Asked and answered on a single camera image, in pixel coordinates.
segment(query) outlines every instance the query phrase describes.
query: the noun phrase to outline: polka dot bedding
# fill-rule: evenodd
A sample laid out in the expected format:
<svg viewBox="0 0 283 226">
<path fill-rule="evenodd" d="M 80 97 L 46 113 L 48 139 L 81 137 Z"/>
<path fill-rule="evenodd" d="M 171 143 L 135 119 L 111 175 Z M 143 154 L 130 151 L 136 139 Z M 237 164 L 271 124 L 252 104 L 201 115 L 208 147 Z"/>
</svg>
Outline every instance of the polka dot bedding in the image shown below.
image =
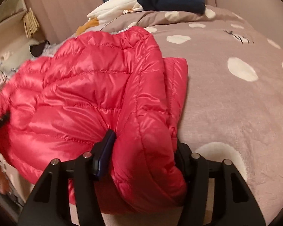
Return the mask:
<svg viewBox="0 0 283 226">
<path fill-rule="evenodd" d="M 140 26 L 163 57 L 188 62 L 178 137 L 207 159 L 231 159 L 267 223 L 283 207 L 283 50 L 239 15 L 207 6 L 126 13 L 102 31 Z"/>
</svg>

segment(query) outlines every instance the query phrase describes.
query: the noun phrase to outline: white pillow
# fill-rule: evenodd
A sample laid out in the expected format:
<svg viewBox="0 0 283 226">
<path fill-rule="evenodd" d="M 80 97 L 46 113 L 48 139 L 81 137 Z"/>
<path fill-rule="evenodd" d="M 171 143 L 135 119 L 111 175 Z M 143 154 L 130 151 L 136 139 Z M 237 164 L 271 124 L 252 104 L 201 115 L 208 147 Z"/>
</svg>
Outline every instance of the white pillow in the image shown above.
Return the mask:
<svg viewBox="0 0 283 226">
<path fill-rule="evenodd" d="M 87 15 L 89 19 L 97 18 L 99 15 L 111 11 L 112 9 L 121 8 L 122 10 L 130 10 L 137 3 L 137 0 L 109 0 L 98 6 L 95 10 Z"/>
</svg>

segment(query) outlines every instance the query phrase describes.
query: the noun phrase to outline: shelf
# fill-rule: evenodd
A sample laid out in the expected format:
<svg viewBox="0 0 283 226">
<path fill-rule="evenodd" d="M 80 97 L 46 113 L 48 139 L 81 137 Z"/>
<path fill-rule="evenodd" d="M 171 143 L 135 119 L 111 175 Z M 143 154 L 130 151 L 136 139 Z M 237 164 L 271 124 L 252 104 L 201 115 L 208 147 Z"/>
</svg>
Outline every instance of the shelf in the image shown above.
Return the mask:
<svg viewBox="0 0 283 226">
<path fill-rule="evenodd" d="M 19 23 L 23 19 L 23 16 L 25 15 L 25 13 L 26 11 L 23 10 L 3 20 L 0 23 L 0 34 L 6 31 L 8 28 L 11 28 L 13 25 Z"/>
<path fill-rule="evenodd" d="M 22 12 L 26 12 L 24 0 L 4 0 L 0 5 L 0 23 Z"/>
</svg>

